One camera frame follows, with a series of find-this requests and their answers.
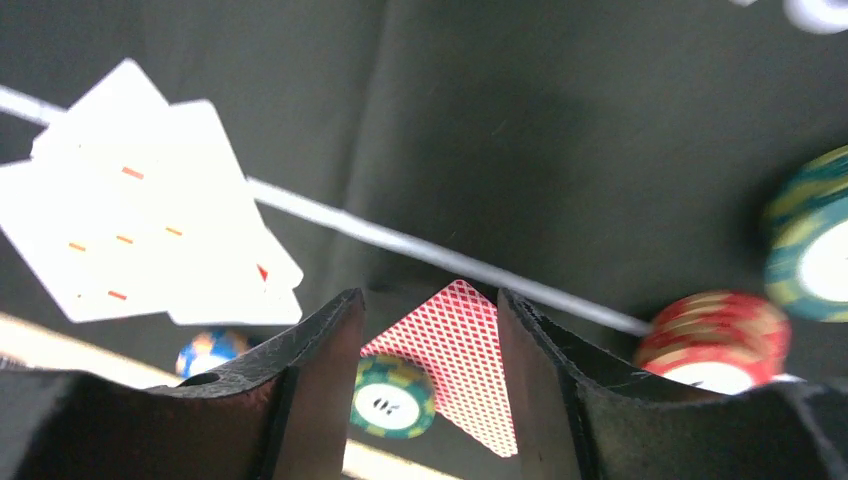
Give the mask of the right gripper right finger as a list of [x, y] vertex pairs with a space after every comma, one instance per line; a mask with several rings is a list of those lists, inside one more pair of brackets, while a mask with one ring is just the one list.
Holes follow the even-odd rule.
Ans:
[[724, 396], [644, 371], [501, 290], [497, 324], [525, 479], [843, 479], [847, 384]]

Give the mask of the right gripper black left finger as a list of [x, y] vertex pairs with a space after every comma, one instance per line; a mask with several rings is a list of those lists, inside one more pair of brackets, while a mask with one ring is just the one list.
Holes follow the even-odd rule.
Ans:
[[6, 315], [5, 479], [338, 479], [365, 307], [339, 293], [242, 356], [174, 384]]

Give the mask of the blue poker chip stack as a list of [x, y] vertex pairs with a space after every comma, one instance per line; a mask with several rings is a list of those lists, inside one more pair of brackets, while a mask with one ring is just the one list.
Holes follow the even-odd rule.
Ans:
[[190, 378], [241, 356], [255, 345], [253, 339], [233, 330], [203, 331], [180, 350], [175, 371], [182, 378]]

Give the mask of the green poker chip stack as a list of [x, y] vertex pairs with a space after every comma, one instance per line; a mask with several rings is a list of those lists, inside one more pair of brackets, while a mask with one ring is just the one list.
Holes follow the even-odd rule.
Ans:
[[424, 369], [399, 357], [366, 356], [358, 364], [350, 423], [376, 437], [416, 438], [434, 421], [435, 398]]

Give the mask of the red backed card bottom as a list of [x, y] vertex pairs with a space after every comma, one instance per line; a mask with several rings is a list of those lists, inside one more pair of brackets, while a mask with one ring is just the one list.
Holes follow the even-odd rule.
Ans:
[[518, 452], [507, 393], [497, 308], [464, 280], [437, 292], [362, 347], [424, 369], [441, 415], [496, 455]]

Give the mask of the red poker chip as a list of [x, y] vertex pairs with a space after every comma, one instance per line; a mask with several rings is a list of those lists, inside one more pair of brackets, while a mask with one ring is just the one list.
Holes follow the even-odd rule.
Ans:
[[736, 395], [784, 373], [791, 326], [770, 302], [713, 290], [660, 311], [633, 357], [635, 366], [668, 380]]

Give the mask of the black poker table mat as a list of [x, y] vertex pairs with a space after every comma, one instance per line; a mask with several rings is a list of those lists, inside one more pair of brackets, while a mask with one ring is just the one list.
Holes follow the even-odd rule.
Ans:
[[[631, 315], [761, 291], [767, 199], [847, 141], [847, 37], [777, 1], [5, 1], [1, 81], [67, 105], [135, 59], [216, 106], [243, 170]], [[361, 292], [362, 339], [458, 275], [264, 210], [307, 318]], [[516, 284], [619, 358], [629, 341]], [[806, 382], [847, 384], [847, 328], [799, 320]], [[525, 479], [445, 421], [400, 452]]]

